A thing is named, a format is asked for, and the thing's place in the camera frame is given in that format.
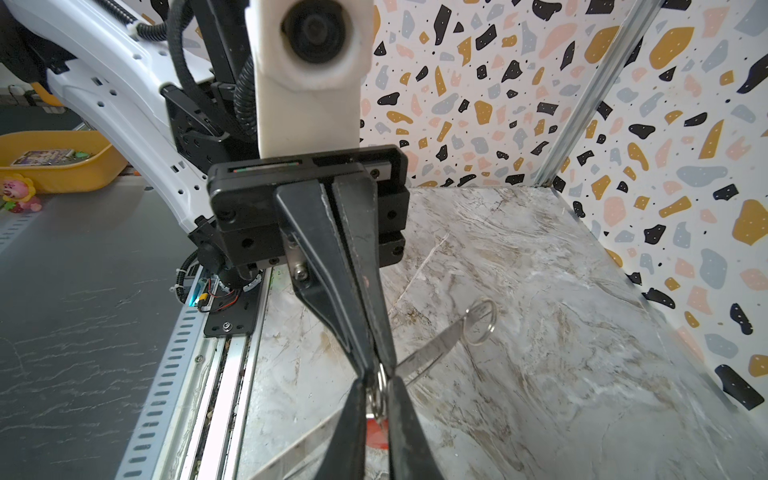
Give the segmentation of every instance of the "terrazzo wall panel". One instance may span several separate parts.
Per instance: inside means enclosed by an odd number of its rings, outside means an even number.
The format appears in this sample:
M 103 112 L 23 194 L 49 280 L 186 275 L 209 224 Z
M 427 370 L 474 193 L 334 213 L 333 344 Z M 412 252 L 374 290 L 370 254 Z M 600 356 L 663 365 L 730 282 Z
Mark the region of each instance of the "terrazzo wall panel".
M 376 0 L 363 145 L 411 186 L 532 185 L 631 0 Z
M 667 0 L 555 180 L 768 425 L 768 2 Z

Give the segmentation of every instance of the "marble surface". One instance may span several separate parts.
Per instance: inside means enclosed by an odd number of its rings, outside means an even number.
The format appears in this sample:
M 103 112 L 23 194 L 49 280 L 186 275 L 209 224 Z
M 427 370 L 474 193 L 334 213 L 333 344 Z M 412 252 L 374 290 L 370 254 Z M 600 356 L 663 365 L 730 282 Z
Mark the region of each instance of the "marble surface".
M 409 388 L 446 478 L 768 475 L 766 440 L 550 190 L 415 189 L 405 236 L 382 270 L 399 359 L 478 296 L 500 306 L 485 345 Z M 338 409 L 353 377 L 286 270 L 271 288 L 239 479 Z M 388 478 L 385 452 L 367 459 L 367 478 Z

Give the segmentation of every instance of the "yellow basket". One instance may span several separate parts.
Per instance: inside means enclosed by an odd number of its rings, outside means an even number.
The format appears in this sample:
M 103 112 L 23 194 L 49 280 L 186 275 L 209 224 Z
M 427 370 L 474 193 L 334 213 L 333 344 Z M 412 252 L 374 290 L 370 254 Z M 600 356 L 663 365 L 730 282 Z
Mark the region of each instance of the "yellow basket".
M 31 150 L 71 148 L 93 157 L 72 165 L 29 167 L 11 164 Z M 127 161 L 97 131 L 22 131 L 0 136 L 0 180 L 21 174 L 35 182 L 40 194 L 89 192 L 108 185 Z

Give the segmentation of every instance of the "pink bear toy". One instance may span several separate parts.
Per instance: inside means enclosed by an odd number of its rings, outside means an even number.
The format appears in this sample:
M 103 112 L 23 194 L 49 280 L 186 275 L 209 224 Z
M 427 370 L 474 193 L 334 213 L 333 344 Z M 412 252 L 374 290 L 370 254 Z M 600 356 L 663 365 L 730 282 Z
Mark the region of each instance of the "pink bear toy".
M 2 199 L 11 204 L 15 204 L 9 210 L 19 214 L 24 210 L 39 212 L 43 206 L 40 199 L 35 196 L 35 183 L 23 177 L 20 174 L 12 174 L 3 178 L 2 181 Z

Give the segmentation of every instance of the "keyring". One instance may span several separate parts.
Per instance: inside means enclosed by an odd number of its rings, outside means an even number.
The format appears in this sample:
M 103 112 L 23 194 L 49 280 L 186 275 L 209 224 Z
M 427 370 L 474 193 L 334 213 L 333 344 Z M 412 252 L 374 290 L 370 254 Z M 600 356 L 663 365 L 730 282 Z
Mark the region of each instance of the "keyring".
M 482 313 L 482 309 L 485 307 L 490 306 L 491 308 L 491 322 L 488 324 L 488 328 L 485 330 L 485 332 L 482 334 L 479 340 L 475 342 L 471 342 L 469 338 L 467 337 L 467 323 L 470 318 L 473 318 L 475 316 L 478 316 Z M 481 318 L 476 319 L 470 326 L 474 326 L 477 322 L 480 321 Z M 471 346 L 480 346 L 491 336 L 493 333 L 493 330 L 496 328 L 496 322 L 498 321 L 498 308 L 496 307 L 496 302 L 489 299 L 488 297 L 480 297 L 478 298 L 475 303 L 470 306 L 464 316 L 462 317 L 462 338 L 464 339 L 464 343 Z

